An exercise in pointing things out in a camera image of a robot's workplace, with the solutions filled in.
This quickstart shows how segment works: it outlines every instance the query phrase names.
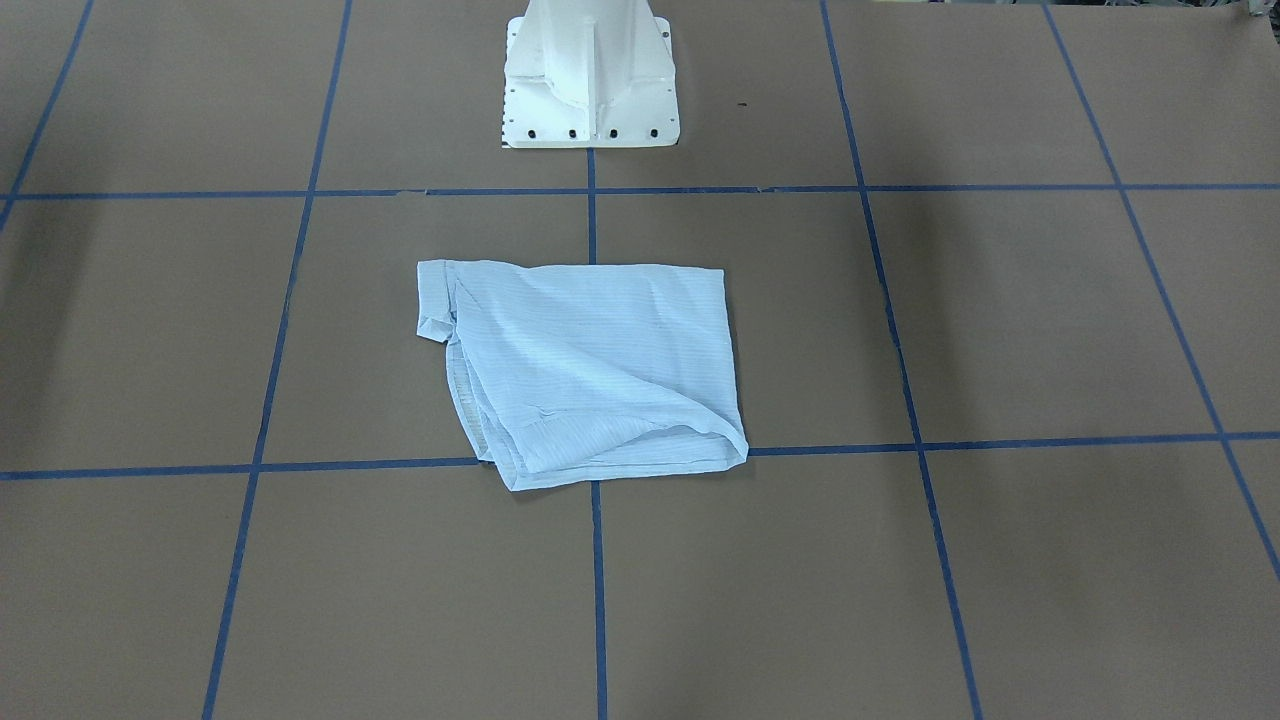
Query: blue tape line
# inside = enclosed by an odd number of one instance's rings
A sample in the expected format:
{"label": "blue tape line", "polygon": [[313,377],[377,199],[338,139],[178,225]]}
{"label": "blue tape line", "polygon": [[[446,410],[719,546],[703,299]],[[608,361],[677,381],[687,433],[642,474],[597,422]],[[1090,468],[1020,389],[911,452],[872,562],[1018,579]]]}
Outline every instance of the blue tape line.
{"label": "blue tape line", "polygon": [[[586,243],[588,263],[595,264],[595,149],[586,149]],[[595,575],[595,716],[609,717],[609,671],[604,624],[604,520],[600,518],[600,482],[591,482],[591,565]]]}
{"label": "blue tape line", "polygon": [[1280,190],[1280,182],[1222,182],[1222,183],[1160,183],[1144,182],[1125,184],[1125,190]]}
{"label": "blue tape line", "polygon": [[241,521],[236,530],[236,551],[232,553],[232,569],[227,578],[227,594],[223,597],[223,612],[218,620],[218,641],[214,643],[214,662],[209,669],[209,687],[205,691],[205,710],[202,720],[212,720],[214,702],[218,700],[218,685],[223,676],[223,657],[227,656],[227,638],[230,637],[232,612],[236,610],[236,592],[239,589],[239,571],[244,564],[244,544],[248,542],[248,524],[253,516],[253,498],[257,496],[257,473],[250,473],[244,484],[244,503],[241,506]]}
{"label": "blue tape line", "polygon": [[1226,455],[1226,462],[1231,466],[1231,474],[1235,475],[1235,484],[1240,488],[1240,496],[1244,498],[1244,505],[1248,507],[1249,516],[1253,519],[1253,527],[1257,529],[1258,538],[1262,541],[1262,547],[1266,550],[1267,559],[1271,561],[1271,571],[1275,574],[1276,579],[1280,580],[1280,556],[1276,555],[1275,544],[1271,542],[1271,534],[1267,532],[1266,523],[1262,520],[1262,514],[1258,512],[1258,506],[1253,501],[1253,493],[1249,491],[1249,483],[1244,479],[1240,464],[1235,459],[1235,451],[1231,450],[1231,441],[1226,434],[1226,429],[1222,427],[1222,420],[1217,414],[1217,407],[1215,407],[1213,398],[1208,392],[1208,386],[1204,383],[1204,375],[1201,374],[1199,364],[1196,363],[1196,355],[1192,354],[1192,346],[1190,342],[1187,341],[1187,333],[1183,332],[1183,324],[1178,320],[1178,313],[1174,311],[1174,302],[1170,300],[1169,292],[1165,288],[1165,281],[1160,275],[1160,268],[1156,266],[1156,258],[1151,254],[1151,247],[1147,245],[1147,236],[1143,233],[1142,224],[1138,222],[1138,214],[1134,213],[1133,202],[1129,201],[1129,193],[1120,182],[1120,172],[1116,169],[1115,160],[1111,156],[1111,149],[1107,146],[1107,141],[1102,136],[1102,128],[1098,126],[1098,119],[1093,113],[1093,106],[1089,104],[1089,99],[1084,94],[1084,86],[1080,83],[1080,77],[1075,72],[1075,64],[1071,61],[1071,54],[1066,50],[1066,42],[1062,40],[1062,33],[1057,29],[1057,23],[1053,22],[1053,13],[1050,12],[1050,6],[1042,5],[1041,9],[1044,12],[1044,19],[1048,22],[1050,31],[1053,33],[1057,49],[1062,54],[1062,61],[1066,64],[1066,72],[1071,76],[1071,83],[1075,86],[1075,94],[1080,97],[1080,105],[1084,106],[1084,114],[1089,118],[1089,124],[1093,127],[1093,135],[1098,141],[1098,147],[1102,150],[1102,156],[1107,161],[1107,168],[1111,169],[1111,177],[1115,179],[1119,188],[1120,200],[1124,202],[1125,214],[1129,215],[1129,223],[1133,225],[1134,236],[1138,238],[1138,246],[1142,249],[1142,256],[1147,261],[1147,269],[1151,272],[1151,278],[1155,281],[1156,290],[1160,292],[1160,301],[1165,305],[1165,313],[1169,315],[1169,322],[1174,327],[1174,334],[1178,336],[1178,345],[1183,348],[1183,355],[1187,357],[1187,365],[1190,368],[1192,377],[1196,379],[1196,387],[1199,389],[1201,398],[1204,401],[1204,409],[1208,411],[1210,420],[1213,423],[1213,429],[1217,432],[1217,438],[1222,443],[1222,452]]}
{"label": "blue tape line", "polygon": [[1068,437],[1029,439],[973,439],[952,442],[927,442],[929,452],[948,450],[1020,450],[1034,447],[1101,447],[1108,445],[1175,445],[1192,442],[1217,442],[1215,433],[1187,433],[1160,436]]}
{"label": "blue tape line", "polygon": [[586,195],[585,187],[451,187],[428,188],[424,195]]}
{"label": "blue tape line", "polygon": [[[974,184],[869,184],[867,192],[1069,192],[1069,191],[1270,191],[1280,183],[974,183]],[[518,195],[590,195],[589,187],[389,187],[316,190],[316,197],[396,197],[398,195],[430,195],[440,197],[518,196]],[[596,195],[794,195],[859,192],[854,184],[778,184],[769,187],[707,186],[707,187],[598,187]],[[13,202],[50,202],[74,200],[236,200],[259,197],[306,197],[306,190],[210,190],[154,192],[22,192],[6,196]]]}
{"label": "blue tape line", "polygon": [[600,480],[591,480],[591,555],[595,573],[595,716],[609,717],[609,673],[604,624],[604,520],[600,518]]}
{"label": "blue tape line", "polygon": [[[1280,430],[1228,433],[1231,441],[1275,441]],[[1216,433],[1103,436],[1060,438],[1010,438],[925,442],[927,452],[956,450],[1020,450],[1037,447],[1096,447],[1108,445],[1178,445],[1217,442]],[[791,457],[804,455],[870,455],[915,452],[915,443],[888,442],[865,445],[803,445],[753,447],[751,457]],[[168,475],[237,475],[243,473],[325,473],[334,470],[394,470],[399,468],[463,468],[480,465],[475,457],[393,457],[379,460],[316,460],[296,462],[241,462],[224,465],[161,465],[136,468],[70,468],[65,470],[0,470],[0,482],[145,478]]]}
{"label": "blue tape line", "polygon": [[764,192],[759,187],[599,187],[599,195],[744,195]]}
{"label": "blue tape line", "polygon": [[[293,260],[289,265],[289,281],[284,290],[284,306],[280,310],[280,325],[275,336],[275,351],[271,356],[271,372],[268,375],[266,393],[262,400],[262,421],[259,427],[257,442],[253,447],[253,464],[262,462],[262,454],[266,450],[266,433],[271,423],[271,405],[275,400],[276,380],[280,374],[280,361],[284,356],[284,338],[289,329],[289,304],[293,299],[293,288],[298,279],[298,264],[302,259],[302,250],[306,246],[307,228],[311,223],[311,208],[315,204],[316,184],[320,179],[320,163],[324,159],[324,143],[329,133],[329,117],[333,113],[333,101],[338,94],[338,77],[342,70],[342,55],[347,45],[347,28],[351,24],[351,4],[346,0],[342,9],[342,24],[338,28],[338,47],[333,56],[333,69],[329,74],[329,90],[325,94],[324,113],[320,117],[320,131],[316,135],[315,154],[311,160],[311,178],[307,181],[306,201],[302,205],[302,219],[298,223],[298,238],[293,247]],[[209,670],[209,687],[205,692],[205,708],[202,720],[212,720],[214,705],[218,701],[218,685],[221,680],[223,659],[227,653],[227,638],[230,634],[232,614],[236,609],[236,592],[239,587],[239,573],[244,562],[244,544],[248,541],[250,521],[253,516],[253,500],[257,495],[259,473],[251,473],[244,487],[244,505],[241,511],[241,525],[236,534],[236,553],[232,556],[230,574],[227,580],[227,597],[223,602],[223,616],[218,626],[218,642],[214,646],[214,661]]]}
{"label": "blue tape line", "polygon": [[822,9],[822,24],[827,35],[827,51],[831,55],[831,69],[835,73],[836,92],[840,96],[840,109],[845,117],[845,133],[849,137],[849,152],[854,161],[854,174],[858,179],[859,197],[863,205],[863,215],[867,220],[867,236],[870,241],[872,258],[876,261],[876,278],[879,281],[881,293],[884,297],[884,319],[888,323],[890,337],[893,341],[893,350],[897,354],[897,368],[902,377],[902,398],[906,402],[906,415],[911,424],[911,438],[915,443],[916,462],[920,469],[920,482],[924,486],[924,498],[929,507],[929,521],[933,525],[933,543],[938,552],[938,564],[942,569],[942,582],[947,592],[947,603],[951,607],[951,624],[955,629],[956,646],[960,651],[960,664],[964,669],[965,685],[969,691],[969,705],[973,710],[974,720],[982,720],[982,701],[978,696],[978,683],[973,673],[973,661],[969,656],[969,641],[964,629],[964,618],[960,614],[960,600],[956,596],[955,579],[951,574],[951,557],[947,552],[946,537],[942,533],[942,518],[938,514],[937,497],[933,493],[933,480],[929,474],[929,460],[924,451],[924,442],[920,436],[920,423],[915,411],[915,401],[911,397],[911,382],[906,370],[906,356],[902,352],[902,341],[897,332],[897,320],[893,314],[893,299],[888,288],[888,278],[884,274],[884,260],[881,255],[879,238],[876,234],[876,219],[872,215],[870,195],[867,191],[867,179],[863,173],[861,155],[858,152],[858,138],[854,133],[854,119],[849,110],[849,100],[845,96],[845,77],[840,69],[840,56],[836,53],[836,38],[831,31],[831,14],[827,10],[827,0],[819,1]]}
{"label": "blue tape line", "polygon": [[333,470],[396,470],[401,468],[466,468],[475,457],[408,457],[403,460],[320,460],[315,462],[262,462],[262,473],[312,473]]}
{"label": "blue tape line", "polygon": [[595,264],[595,149],[586,149],[586,261]]}
{"label": "blue tape line", "polygon": [[58,79],[54,81],[54,90],[49,94],[45,110],[40,114],[36,131],[31,135],[31,142],[27,143],[27,152],[23,154],[22,164],[18,165],[18,174],[14,176],[13,184],[9,187],[9,196],[5,197],[4,209],[0,210],[0,231],[9,222],[9,214],[13,211],[13,205],[19,197],[18,191],[22,190],[22,183],[27,179],[27,173],[31,172],[31,163],[36,159],[36,149],[40,147],[40,138],[45,136],[45,128],[49,127],[49,118],[54,114],[54,105],[58,104],[58,96],[63,94],[63,86],[67,83],[67,76],[72,72],[72,63],[76,61],[76,53],[79,50],[79,44],[84,37],[84,28],[88,26],[88,17],[92,12],[93,0],[87,0],[84,9],[81,12],[79,23],[76,24],[72,46],[67,49],[67,58],[63,60],[61,69],[58,70]]}
{"label": "blue tape line", "polygon": [[77,480],[97,478],[154,478],[173,475],[239,475],[251,473],[250,464],[238,465],[169,465],[145,468],[76,468],[68,470],[8,470],[0,471],[0,482],[19,480]]}
{"label": "blue tape line", "polygon": [[68,200],[238,200],[256,197],[306,197],[305,190],[209,190],[174,192],[32,192],[18,196],[23,201]]}
{"label": "blue tape line", "polygon": [[1226,433],[1230,441],[1253,441],[1253,439],[1280,439],[1280,430],[1275,432],[1249,432],[1249,433]]}
{"label": "blue tape line", "polygon": [[782,457],[795,455],[868,455],[874,452],[915,452],[910,442],[888,442],[874,445],[810,445],[799,447],[753,447],[749,457]]}
{"label": "blue tape line", "polygon": [[1110,183],[1043,183],[1043,184],[872,184],[868,192],[1041,192],[1041,191],[1084,191],[1115,190]]}

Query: cloth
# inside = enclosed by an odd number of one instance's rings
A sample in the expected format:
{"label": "cloth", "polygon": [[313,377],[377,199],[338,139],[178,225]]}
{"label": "cloth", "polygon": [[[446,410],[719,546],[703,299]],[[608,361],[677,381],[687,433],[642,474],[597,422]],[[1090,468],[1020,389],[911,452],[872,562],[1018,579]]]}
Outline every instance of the cloth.
{"label": "cloth", "polygon": [[476,457],[512,491],[746,460],[724,273],[428,260],[417,334],[445,343]]}

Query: floor tile square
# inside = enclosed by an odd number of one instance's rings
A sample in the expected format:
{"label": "floor tile square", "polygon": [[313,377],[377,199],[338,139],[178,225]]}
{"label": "floor tile square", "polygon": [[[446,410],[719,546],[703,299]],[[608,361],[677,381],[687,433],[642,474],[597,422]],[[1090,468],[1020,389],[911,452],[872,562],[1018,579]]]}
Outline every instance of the floor tile square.
{"label": "floor tile square", "polygon": [[289,314],[271,461],[474,456],[444,346],[415,334],[420,260],[588,260],[585,197],[323,197]]}
{"label": "floor tile square", "polygon": [[335,0],[96,4],[23,190],[305,188],[340,20]]}
{"label": "floor tile square", "polygon": [[0,190],[9,192],[40,124],[76,26],[83,0],[5,3],[0,5]]}
{"label": "floor tile square", "polygon": [[1038,5],[833,3],[831,22],[868,183],[1112,182]]}
{"label": "floor tile square", "polygon": [[1222,448],[931,454],[988,717],[1270,717],[1280,594]]}
{"label": "floor tile square", "polygon": [[247,462],[301,205],[19,202],[0,236],[0,469]]}
{"label": "floor tile square", "polygon": [[671,22],[680,142],[602,150],[602,187],[852,184],[817,3],[654,4]]}
{"label": "floor tile square", "polygon": [[585,186],[580,150],[502,147],[507,22],[527,6],[357,3],[320,186]]}
{"label": "floor tile square", "polygon": [[594,717],[594,607],[585,484],[265,475],[218,716]]}
{"label": "floor tile square", "polygon": [[1117,193],[872,205],[924,439],[1212,430]]}
{"label": "floor tile square", "polygon": [[1280,54],[1265,19],[1244,4],[1089,10],[1053,18],[1125,182],[1280,182]]}
{"label": "floor tile square", "polygon": [[726,270],[754,446],[910,442],[858,197],[602,196],[600,263]]}
{"label": "floor tile square", "polygon": [[1280,429],[1280,192],[1130,196],[1226,429]]}
{"label": "floor tile square", "polygon": [[0,716],[198,716],[244,482],[0,483]]}
{"label": "floor tile square", "polygon": [[609,716],[964,717],[914,454],[602,486]]}

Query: striped fabric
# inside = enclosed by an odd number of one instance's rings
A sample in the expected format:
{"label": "striped fabric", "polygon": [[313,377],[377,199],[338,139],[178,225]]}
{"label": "striped fabric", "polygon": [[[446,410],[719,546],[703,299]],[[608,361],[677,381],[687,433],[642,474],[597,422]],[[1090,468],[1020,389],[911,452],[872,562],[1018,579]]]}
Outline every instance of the striped fabric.
{"label": "striped fabric", "polygon": [[417,334],[445,345],[476,457],[512,491],[746,460],[724,273],[429,260]]}

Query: folded shirt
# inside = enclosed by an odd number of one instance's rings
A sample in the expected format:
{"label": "folded shirt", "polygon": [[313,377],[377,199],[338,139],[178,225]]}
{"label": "folded shirt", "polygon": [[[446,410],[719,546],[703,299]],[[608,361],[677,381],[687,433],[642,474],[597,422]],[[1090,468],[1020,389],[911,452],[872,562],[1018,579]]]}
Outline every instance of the folded shirt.
{"label": "folded shirt", "polygon": [[429,260],[417,334],[476,457],[512,491],[746,460],[724,273]]}

